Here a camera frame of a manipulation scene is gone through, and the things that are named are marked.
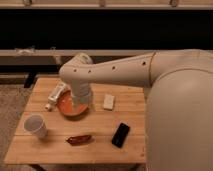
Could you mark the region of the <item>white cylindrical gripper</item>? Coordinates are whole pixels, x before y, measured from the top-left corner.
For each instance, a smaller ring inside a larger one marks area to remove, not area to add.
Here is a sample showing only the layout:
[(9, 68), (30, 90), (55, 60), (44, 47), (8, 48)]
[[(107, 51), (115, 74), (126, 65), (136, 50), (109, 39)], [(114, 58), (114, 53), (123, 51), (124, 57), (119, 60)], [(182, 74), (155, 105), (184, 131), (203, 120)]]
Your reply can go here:
[(71, 93), (72, 102), (77, 104), (90, 104), (92, 102), (93, 93), (89, 91), (86, 95), (79, 96)]

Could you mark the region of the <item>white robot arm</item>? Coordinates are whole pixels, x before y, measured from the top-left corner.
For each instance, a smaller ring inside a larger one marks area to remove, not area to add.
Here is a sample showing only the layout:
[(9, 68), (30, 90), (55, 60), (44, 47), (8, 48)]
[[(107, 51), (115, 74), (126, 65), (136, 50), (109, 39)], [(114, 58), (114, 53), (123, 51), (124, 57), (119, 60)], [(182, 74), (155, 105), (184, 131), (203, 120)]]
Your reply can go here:
[(213, 52), (155, 51), (95, 64), (78, 54), (60, 68), (76, 102), (90, 85), (150, 90), (145, 111), (148, 171), (213, 171)]

